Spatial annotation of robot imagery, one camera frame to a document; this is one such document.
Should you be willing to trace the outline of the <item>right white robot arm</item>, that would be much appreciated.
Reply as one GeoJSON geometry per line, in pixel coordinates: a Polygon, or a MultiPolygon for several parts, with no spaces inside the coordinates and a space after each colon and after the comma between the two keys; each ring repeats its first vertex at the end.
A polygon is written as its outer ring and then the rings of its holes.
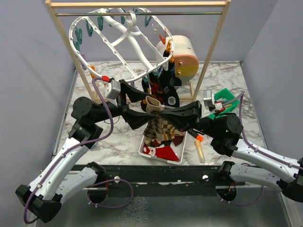
{"type": "Polygon", "coordinates": [[[303,201],[303,161],[288,158],[261,148],[247,140],[240,118],[233,113],[211,119],[201,115],[198,101],[168,109],[160,117],[180,131],[194,129],[212,138],[211,146],[218,154],[251,163],[251,166],[225,161],[217,174],[223,184],[246,182],[272,187],[285,197],[303,201]]]}

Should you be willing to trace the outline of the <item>beige brown argyle sock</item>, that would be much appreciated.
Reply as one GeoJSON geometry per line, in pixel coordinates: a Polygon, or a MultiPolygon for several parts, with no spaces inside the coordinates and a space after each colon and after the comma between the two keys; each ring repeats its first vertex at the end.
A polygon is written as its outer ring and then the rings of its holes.
{"type": "Polygon", "coordinates": [[[185,133],[177,130],[167,120],[161,118],[158,113],[164,111],[164,107],[160,101],[147,96],[145,99],[147,104],[146,112],[149,114],[156,114],[156,118],[149,121],[145,130],[143,131],[143,141],[146,146],[158,147],[163,142],[173,142],[175,146],[181,144],[184,140],[185,133]]]}

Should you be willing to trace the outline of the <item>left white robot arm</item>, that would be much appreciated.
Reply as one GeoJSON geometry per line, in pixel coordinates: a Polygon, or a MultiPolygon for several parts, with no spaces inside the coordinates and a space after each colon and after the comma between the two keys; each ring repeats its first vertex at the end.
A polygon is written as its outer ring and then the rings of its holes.
{"type": "Polygon", "coordinates": [[[61,150],[47,167],[28,185],[20,185],[15,194],[24,206],[23,220],[30,225],[37,220],[44,223],[52,220],[62,205],[74,194],[87,186],[101,186],[104,169],[97,163],[89,163],[80,173],[65,179],[76,162],[99,141],[113,132],[113,118],[122,116],[132,129],[137,129],[155,118],[129,108],[132,103],[142,101],[149,94],[130,86],[125,80],[109,81],[109,93],[98,104],[81,96],[73,103],[72,117],[76,120],[61,150]]]}

